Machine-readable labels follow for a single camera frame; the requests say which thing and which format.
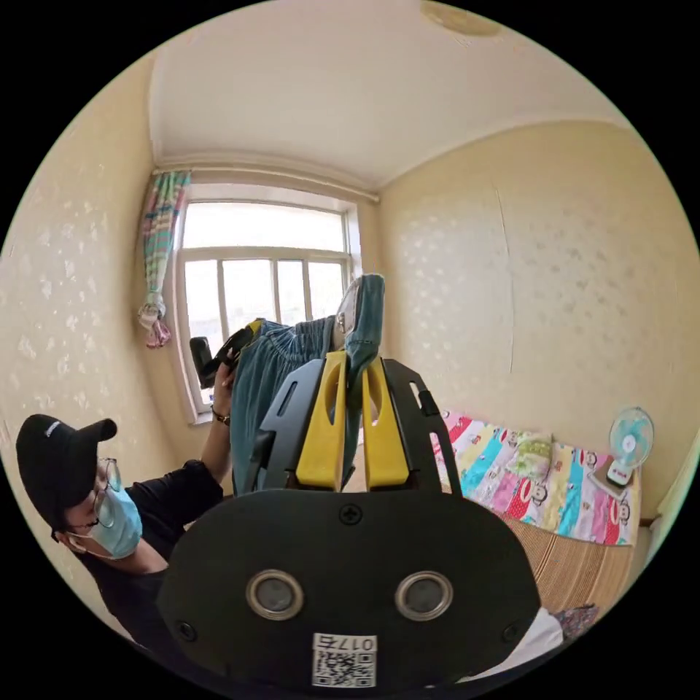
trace striped curtain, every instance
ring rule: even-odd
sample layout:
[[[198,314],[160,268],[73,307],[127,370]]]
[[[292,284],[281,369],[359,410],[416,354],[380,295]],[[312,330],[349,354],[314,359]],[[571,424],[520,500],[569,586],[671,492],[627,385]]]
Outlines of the striped curtain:
[[[148,331],[148,348],[162,348],[171,338],[170,330],[163,321],[166,313],[163,280],[173,249],[175,221],[189,183],[189,171],[161,173],[154,176],[150,183],[150,194],[141,223],[147,293],[139,309],[139,323]]]

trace eyeglasses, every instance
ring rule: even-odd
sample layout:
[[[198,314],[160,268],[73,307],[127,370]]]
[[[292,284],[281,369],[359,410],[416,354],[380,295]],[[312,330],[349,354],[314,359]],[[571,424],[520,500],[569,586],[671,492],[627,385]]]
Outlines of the eyeglasses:
[[[93,527],[100,523],[102,527],[112,527],[114,525],[114,505],[112,501],[106,497],[107,489],[112,491],[122,490],[122,477],[117,468],[117,460],[111,458],[103,458],[98,460],[98,474],[104,476],[106,486],[101,489],[95,498],[95,517],[94,522],[88,523],[86,527]]]

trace hand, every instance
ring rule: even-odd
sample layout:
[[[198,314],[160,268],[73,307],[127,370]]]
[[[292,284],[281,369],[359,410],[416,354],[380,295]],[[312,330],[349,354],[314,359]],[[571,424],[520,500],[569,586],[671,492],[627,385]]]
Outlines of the hand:
[[[231,357],[231,350],[228,351],[228,356]],[[217,375],[214,377],[214,401],[212,408],[220,416],[228,416],[231,412],[231,392],[233,382],[236,379],[236,371],[223,362],[217,370]]]

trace curtain rod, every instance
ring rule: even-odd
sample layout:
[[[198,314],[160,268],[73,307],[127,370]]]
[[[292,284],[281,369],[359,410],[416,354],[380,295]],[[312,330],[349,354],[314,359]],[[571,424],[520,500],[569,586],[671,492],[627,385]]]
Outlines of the curtain rod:
[[[320,184],[323,187],[332,187],[334,190],[340,190],[343,192],[348,192],[353,195],[358,195],[369,199],[372,202],[379,202],[379,196],[374,194],[374,192],[368,192],[367,190],[361,190],[357,187],[350,187],[346,184],[340,184],[333,182],[332,180],[326,180],[321,177],[314,177],[311,175],[300,175],[296,173],[286,173],[283,171],[277,171],[269,168],[253,168],[251,166],[186,166],[180,165],[177,167],[170,168],[156,168],[153,171],[154,175],[160,175],[162,173],[172,172],[173,170],[189,170],[192,172],[220,172],[220,173],[251,173],[254,175],[272,175],[277,177],[288,177],[295,180],[302,180],[304,182],[312,182],[313,184]]]

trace blue face mask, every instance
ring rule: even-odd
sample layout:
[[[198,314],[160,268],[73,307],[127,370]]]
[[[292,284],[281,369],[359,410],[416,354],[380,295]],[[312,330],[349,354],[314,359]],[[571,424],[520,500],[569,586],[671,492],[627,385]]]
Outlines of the blue face mask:
[[[109,552],[105,559],[124,559],[133,554],[141,539],[143,524],[136,504],[125,489],[114,491],[107,489],[105,497],[114,513],[114,521],[110,527],[97,523],[90,534],[73,534],[72,537],[89,537]]]

